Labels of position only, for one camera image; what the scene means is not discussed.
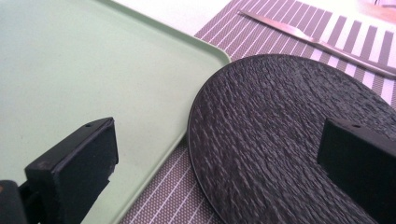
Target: table surface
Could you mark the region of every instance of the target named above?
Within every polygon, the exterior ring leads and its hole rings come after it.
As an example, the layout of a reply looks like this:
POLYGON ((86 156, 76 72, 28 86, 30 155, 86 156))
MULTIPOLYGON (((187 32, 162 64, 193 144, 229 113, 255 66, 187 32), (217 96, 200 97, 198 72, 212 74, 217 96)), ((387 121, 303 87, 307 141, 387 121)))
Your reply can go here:
MULTIPOLYGON (((188 35, 195 35, 225 50, 233 60, 248 55, 272 52, 300 55, 327 63, 353 76, 396 108, 393 80, 377 77, 350 63, 302 43, 296 43, 287 36, 236 15, 240 7, 260 11, 262 14, 269 13, 268 15, 279 17, 280 20, 295 22, 297 26, 302 25, 312 36, 320 37, 338 48, 359 54, 372 61, 382 61, 396 66, 396 60, 394 60, 396 58, 396 37, 394 37, 396 17, 389 9, 374 7, 367 2, 356 5, 358 0, 350 1, 348 4, 341 0, 332 1, 330 4, 328 1, 300 0, 299 2, 305 4, 295 5, 298 5, 300 13, 283 15, 277 10, 271 12, 272 9, 264 9, 265 7, 261 6, 266 5, 267 2, 271 2, 267 6, 280 2, 285 8, 282 10, 289 12, 284 2, 289 1, 291 5, 294 4, 293 0, 189 2, 173 0, 172 3, 159 0, 115 1, 188 35), (314 21, 312 19, 314 17, 317 17, 319 21, 314 21)), ((220 222, 199 189, 191 169, 187 144, 183 141, 121 221, 121 223, 220 222)))

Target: gray striped placemat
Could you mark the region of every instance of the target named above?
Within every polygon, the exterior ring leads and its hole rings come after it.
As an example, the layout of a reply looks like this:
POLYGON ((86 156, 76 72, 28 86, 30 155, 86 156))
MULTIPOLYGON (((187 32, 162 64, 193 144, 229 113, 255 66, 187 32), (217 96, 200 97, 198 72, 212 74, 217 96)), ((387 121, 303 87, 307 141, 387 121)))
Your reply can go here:
MULTIPOLYGON (((238 13, 242 8, 289 23, 307 35, 371 61, 396 67, 395 31, 354 21, 293 0, 233 0, 196 36, 224 49, 233 60, 263 53, 300 55, 327 63, 373 89, 396 108, 394 81, 362 70, 326 52, 238 13)), ((201 192, 183 140, 121 223, 220 223, 201 192)))

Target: textured black plate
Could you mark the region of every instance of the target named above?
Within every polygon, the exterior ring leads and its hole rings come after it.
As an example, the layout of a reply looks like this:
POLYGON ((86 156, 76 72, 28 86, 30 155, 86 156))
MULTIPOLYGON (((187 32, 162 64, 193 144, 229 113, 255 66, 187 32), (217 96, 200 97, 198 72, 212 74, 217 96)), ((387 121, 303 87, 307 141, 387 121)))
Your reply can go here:
POLYGON ((198 93, 188 140, 194 172, 228 223, 372 223, 317 164, 327 117, 396 139, 396 113, 330 66, 287 55, 220 69, 198 93))

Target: silver knife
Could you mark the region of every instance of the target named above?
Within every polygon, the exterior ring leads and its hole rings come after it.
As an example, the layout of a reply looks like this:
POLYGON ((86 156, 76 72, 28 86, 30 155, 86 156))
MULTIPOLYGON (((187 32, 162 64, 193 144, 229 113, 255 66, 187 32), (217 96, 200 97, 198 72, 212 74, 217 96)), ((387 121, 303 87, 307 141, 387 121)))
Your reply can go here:
POLYGON ((314 37, 306 35, 300 29, 298 29, 294 26, 288 25, 286 23, 283 23, 280 21, 273 21, 273 20, 268 19, 264 16, 260 16, 260 15, 257 15, 257 14, 251 13, 251 12, 247 12, 244 10, 239 10, 239 11, 256 21, 263 22, 263 23, 283 32, 283 33, 297 37, 297 38, 303 40, 304 42, 306 42, 307 44, 311 44, 318 49, 323 49, 323 50, 328 51, 340 58, 344 58, 352 63, 355 63, 356 65, 360 65, 372 72, 375 72, 376 74, 378 74, 382 77, 396 79, 396 68, 394 68, 394 67, 390 67, 390 66, 387 66, 382 63, 374 63, 374 62, 370 62, 365 59, 361 59, 353 54, 350 54, 350 53, 347 53, 341 49, 335 48, 335 47, 327 44, 324 41, 321 41, 319 39, 315 39, 314 37))

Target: black holder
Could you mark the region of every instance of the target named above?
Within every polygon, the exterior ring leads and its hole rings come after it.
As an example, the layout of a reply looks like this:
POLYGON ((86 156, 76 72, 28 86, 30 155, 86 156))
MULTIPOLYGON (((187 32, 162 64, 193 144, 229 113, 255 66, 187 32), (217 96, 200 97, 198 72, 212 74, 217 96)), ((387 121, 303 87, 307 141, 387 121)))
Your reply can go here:
POLYGON ((326 119, 318 163, 379 223, 396 223, 396 143, 355 122, 326 119))
POLYGON ((30 163, 20 187, 0 181, 0 223, 80 223, 118 162, 114 119, 83 125, 30 163))

